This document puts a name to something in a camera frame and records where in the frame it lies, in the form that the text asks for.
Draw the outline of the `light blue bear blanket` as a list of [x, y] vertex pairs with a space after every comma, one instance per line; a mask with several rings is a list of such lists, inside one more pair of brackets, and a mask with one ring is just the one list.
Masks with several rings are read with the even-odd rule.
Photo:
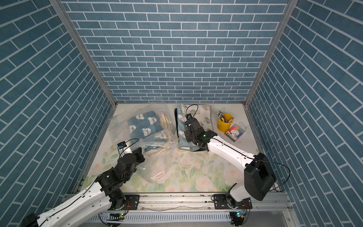
[[184, 132], [186, 131], [185, 122], [183, 122], [183, 119], [180, 119], [181, 117], [181, 107], [180, 105], [176, 108], [176, 123], [177, 123], [177, 132], [178, 132], [178, 139], [179, 139], [179, 149], [186, 150], [186, 151], [197, 151], [199, 150], [199, 147], [193, 144], [192, 142], [187, 142]]

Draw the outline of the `navy blue star blanket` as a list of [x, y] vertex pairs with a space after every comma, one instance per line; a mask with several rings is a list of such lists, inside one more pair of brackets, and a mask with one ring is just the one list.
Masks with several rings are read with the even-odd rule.
[[209, 105], [186, 105], [180, 104], [175, 109], [175, 122], [179, 139], [179, 149], [187, 151], [200, 151], [200, 148], [192, 142], [187, 142], [184, 132], [186, 131], [186, 115], [194, 116], [205, 131], [213, 130], [211, 121], [211, 106]]

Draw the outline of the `clear plastic vacuum bag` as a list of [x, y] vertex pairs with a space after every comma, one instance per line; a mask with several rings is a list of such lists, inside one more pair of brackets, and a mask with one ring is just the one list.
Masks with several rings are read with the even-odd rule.
[[123, 156], [137, 148], [145, 161], [137, 174], [149, 182], [162, 181], [171, 168], [178, 138], [174, 118], [166, 104], [120, 105], [120, 113], [109, 119], [108, 132]]

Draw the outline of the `cream bear print blanket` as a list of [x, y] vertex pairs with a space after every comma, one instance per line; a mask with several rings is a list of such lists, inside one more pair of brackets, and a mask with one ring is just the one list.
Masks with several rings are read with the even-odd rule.
[[211, 121], [211, 107], [209, 105], [186, 105], [181, 104], [181, 117], [183, 122], [185, 122], [186, 115], [191, 114], [194, 118], [198, 120], [200, 125], [204, 130], [213, 130], [213, 125]]

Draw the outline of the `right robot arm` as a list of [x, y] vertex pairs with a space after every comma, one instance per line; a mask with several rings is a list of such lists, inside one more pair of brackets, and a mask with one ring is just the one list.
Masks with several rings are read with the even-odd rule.
[[262, 201], [276, 181], [268, 158], [262, 153], [255, 155], [243, 151], [224, 141], [214, 131], [205, 131], [191, 114], [187, 114], [186, 119], [184, 134], [187, 142], [223, 157], [244, 174], [244, 181], [233, 185], [226, 193], [227, 204], [236, 209], [250, 197]]

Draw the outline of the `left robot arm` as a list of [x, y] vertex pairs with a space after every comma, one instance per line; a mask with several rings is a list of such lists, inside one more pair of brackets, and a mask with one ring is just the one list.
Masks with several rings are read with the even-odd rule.
[[85, 190], [47, 212], [31, 213], [21, 221], [22, 227], [77, 227], [93, 216], [112, 209], [128, 209], [121, 187], [145, 158], [142, 148], [120, 157], [115, 167], [101, 173]]

